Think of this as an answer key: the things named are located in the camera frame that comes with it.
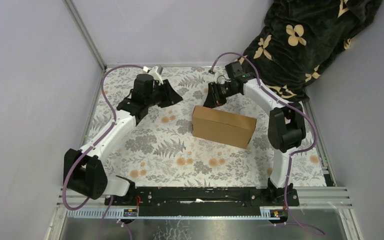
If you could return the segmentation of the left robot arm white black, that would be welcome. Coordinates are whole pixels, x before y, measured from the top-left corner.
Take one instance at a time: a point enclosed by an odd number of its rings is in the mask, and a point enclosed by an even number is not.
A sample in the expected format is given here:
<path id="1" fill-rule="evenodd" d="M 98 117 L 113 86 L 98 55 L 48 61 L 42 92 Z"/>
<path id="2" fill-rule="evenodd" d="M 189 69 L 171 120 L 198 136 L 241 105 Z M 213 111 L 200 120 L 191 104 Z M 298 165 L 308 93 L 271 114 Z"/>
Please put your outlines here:
<path id="1" fill-rule="evenodd" d="M 80 149 L 70 148 L 65 153 L 63 190 L 70 189 L 93 200 L 103 195 L 115 196 L 124 206 L 132 204 L 133 182 L 121 176 L 107 176 L 103 163 L 151 107 L 167 108 L 182 100 L 167 79 L 138 74 L 129 95 L 118 104 L 115 116 L 105 127 Z"/>

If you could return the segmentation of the brown cardboard box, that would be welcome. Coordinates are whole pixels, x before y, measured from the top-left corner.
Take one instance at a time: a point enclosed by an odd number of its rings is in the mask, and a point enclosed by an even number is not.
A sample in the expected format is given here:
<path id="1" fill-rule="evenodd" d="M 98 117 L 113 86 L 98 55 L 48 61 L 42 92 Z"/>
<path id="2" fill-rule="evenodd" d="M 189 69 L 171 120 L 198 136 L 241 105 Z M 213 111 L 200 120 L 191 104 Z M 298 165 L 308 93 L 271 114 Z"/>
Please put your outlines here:
<path id="1" fill-rule="evenodd" d="M 257 124 L 253 117 L 199 105 L 191 119 L 194 137 L 242 149 L 248 147 Z"/>

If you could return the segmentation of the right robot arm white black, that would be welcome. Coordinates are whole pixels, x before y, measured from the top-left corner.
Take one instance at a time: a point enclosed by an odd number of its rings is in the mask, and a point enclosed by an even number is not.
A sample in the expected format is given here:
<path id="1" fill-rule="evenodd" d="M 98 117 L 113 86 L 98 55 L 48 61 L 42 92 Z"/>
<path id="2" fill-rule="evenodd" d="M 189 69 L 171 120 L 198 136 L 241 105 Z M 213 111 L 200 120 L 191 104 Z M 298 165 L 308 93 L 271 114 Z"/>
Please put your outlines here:
<path id="1" fill-rule="evenodd" d="M 279 206 L 293 190 L 290 182 L 291 154 L 298 150 L 306 138 L 303 107 L 300 103 L 281 102 L 255 73 L 246 73 L 237 61 L 226 65 L 226 71 L 228 77 L 216 72 L 213 67 L 209 69 L 214 80 L 208 84 L 208 94 L 203 105 L 217 108 L 224 105 L 228 97 L 242 94 L 268 114 L 267 137 L 275 151 L 266 198 L 271 205 Z"/>

